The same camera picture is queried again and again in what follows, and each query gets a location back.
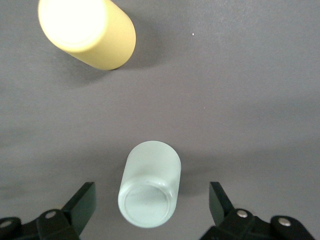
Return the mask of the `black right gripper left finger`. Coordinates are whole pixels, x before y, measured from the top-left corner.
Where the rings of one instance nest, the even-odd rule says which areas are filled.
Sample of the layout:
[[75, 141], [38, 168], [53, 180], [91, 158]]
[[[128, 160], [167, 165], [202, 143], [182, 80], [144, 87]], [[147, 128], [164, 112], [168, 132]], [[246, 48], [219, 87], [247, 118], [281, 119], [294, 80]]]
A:
[[0, 218], [0, 240], [80, 240], [97, 206], [96, 185], [86, 182], [62, 207], [23, 224], [18, 217]]

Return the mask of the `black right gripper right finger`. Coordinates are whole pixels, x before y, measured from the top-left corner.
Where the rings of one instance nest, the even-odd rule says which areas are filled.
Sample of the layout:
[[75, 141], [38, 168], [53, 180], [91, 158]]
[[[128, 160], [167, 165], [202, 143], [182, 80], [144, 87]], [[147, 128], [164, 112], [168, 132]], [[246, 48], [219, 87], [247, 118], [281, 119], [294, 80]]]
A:
[[214, 226], [200, 240], [316, 240], [293, 217], [275, 215], [266, 222], [246, 209], [235, 208], [219, 182], [209, 185], [209, 209]]

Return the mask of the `pale green plastic cup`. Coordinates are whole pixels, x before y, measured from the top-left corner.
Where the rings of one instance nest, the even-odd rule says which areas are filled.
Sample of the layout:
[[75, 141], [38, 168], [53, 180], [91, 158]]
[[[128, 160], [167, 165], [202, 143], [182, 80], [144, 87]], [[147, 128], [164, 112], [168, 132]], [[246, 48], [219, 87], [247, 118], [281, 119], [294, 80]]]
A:
[[134, 226], [156, 228], [173, 215], [182, 165], [177, 152], [161, 141], [145, 141], [129, 153], [118, 193], [122, 216]]

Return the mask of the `yellow plastic cup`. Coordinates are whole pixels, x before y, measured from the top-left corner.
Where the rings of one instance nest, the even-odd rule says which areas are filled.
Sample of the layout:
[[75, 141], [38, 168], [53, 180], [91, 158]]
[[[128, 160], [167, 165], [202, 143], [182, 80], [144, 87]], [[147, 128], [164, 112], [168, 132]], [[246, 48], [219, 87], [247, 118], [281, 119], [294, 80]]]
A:
[[57, 48], [99, 70], [121, 67], [136, 46], [133, 22], [112, 0], [39, 0], [38, 19]]

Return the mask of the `dark grey table mat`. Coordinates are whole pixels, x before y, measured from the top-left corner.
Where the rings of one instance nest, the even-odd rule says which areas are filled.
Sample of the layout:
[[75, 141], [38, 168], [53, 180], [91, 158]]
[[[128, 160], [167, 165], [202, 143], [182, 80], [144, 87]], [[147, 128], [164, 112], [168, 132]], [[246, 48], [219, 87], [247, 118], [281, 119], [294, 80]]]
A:
[[[220, 182], [235, 207], [320, 240], [320, 0], [114, 2], [136, 48], [101, 71], [46, 38], [38, 0], [0, 0], [0, 218], [32, 221], [95, 182], [81, 240], [198, 240]], [[144, 229], [118, 193], [150, 140], [182, 171], [173, 216]]]

